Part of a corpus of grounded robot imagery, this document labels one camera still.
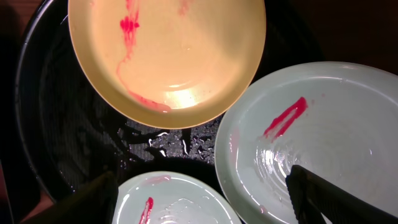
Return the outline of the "yellow plate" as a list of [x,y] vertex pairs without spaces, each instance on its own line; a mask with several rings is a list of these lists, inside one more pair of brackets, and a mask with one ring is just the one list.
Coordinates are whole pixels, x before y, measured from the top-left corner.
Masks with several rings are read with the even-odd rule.
[[95,91],[139,123],[183,129],[229,109],[259,67],[263,0],[69,0],[75,55]]

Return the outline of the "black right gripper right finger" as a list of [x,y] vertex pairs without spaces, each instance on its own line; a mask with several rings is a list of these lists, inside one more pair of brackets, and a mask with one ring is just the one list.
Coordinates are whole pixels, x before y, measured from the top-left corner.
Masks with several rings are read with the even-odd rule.
[[299,165],[285,178],[295,217],[299,224],[397,223],[386,213]]

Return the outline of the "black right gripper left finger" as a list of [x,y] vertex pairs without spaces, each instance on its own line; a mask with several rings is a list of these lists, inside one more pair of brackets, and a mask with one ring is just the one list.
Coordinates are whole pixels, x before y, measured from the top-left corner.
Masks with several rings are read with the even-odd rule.
[[25,224],[110,224],[118,197],[118,183],[105,172],[84,189],[26,220]]

